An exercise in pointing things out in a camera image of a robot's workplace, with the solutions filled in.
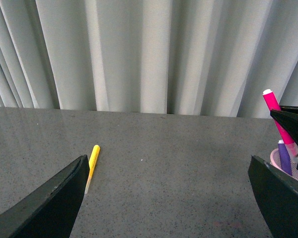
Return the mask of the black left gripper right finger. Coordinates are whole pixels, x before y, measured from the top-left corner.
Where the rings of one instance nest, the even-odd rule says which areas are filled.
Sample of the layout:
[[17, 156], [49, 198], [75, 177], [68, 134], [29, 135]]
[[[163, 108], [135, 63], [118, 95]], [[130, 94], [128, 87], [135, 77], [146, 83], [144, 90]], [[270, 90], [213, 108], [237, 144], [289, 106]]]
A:
[[298, 238], [298, 180], [258, 156], [248, 176], [261, 214], [275, 238]]

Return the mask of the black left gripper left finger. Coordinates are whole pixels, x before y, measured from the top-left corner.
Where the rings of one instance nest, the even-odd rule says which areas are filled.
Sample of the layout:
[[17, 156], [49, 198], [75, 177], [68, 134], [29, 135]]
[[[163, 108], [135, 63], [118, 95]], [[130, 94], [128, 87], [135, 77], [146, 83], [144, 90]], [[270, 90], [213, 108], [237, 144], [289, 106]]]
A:
[[0, 238], [68, 238], [84, 198], [88, 175], [88, 158], [79, 156], [0, 214]]

